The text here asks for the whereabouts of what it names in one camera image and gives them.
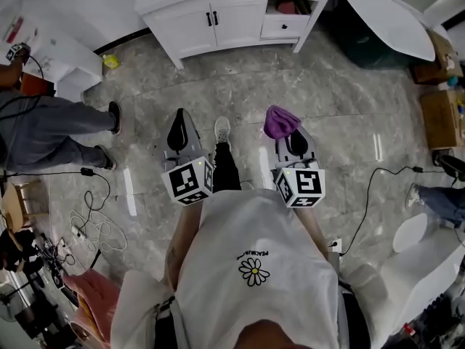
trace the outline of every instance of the brown box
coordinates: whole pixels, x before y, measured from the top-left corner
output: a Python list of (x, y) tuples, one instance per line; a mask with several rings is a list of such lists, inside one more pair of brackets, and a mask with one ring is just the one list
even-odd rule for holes
[(443, 90), (420, 98), (426, 140), (430, 149), (463, 146), (462, 123), (457, 100), (465, 101), (463, 92)]
[[(431, 63), (424, 63), (412, 67), (412, 74), (417, 84), (440, 84), (452, 76), (463, 77), (464, 74), (458, 61), (457, 52), (452, 44), (438, 33), (428, 30), (428, 35), (433, 43), (436, 59)], [(448, 62), (452, 60), (453, 68), (448, 68)]]

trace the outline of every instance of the daisy print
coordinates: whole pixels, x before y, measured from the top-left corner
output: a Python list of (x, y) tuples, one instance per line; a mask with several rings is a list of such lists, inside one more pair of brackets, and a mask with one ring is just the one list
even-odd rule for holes
[(240, 265), (239, 271), (242, 273), (242, 278), (247, 279), (247, 284), (250, 287), (259, 286), (270, 276), (270, 273), (261, 269), (262, 262), (259, 259), (254, 260), (250, 257)]

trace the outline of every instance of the purple towel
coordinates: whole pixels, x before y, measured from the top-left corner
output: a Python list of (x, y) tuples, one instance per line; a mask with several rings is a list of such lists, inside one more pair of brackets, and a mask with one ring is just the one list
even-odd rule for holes
[(264, 132), (270, 138), (279, 140), (299, 128), (300, 119), (279, 106), (270, 106), (264, 121)]

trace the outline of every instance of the wooden stool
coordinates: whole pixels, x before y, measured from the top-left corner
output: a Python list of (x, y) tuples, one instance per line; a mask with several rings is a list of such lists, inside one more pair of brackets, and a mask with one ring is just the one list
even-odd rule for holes
[(22, 185), (13, 185), (8, 183), (7, 191), (2, 198), (3, 211), (6, 215), (7, 226), (16, 233), (23, 228), (26, 221), (32, 217), (48, 215), (48, 212), (27, 213), (25, 208), (25, 199), (21, 189), (31, 187), (40, 183), (40, 180), (34, 180)]

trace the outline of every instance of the white box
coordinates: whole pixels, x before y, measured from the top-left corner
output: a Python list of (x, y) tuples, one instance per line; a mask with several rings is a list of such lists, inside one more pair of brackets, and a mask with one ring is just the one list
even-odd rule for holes
[(174, 203), (188, 206), (213, 194), (213, 167), (204, 156), (161, 175)]
[(282, 168), (276, 186), (287, 207), (314, 207), (326, 194), (325, 170)]

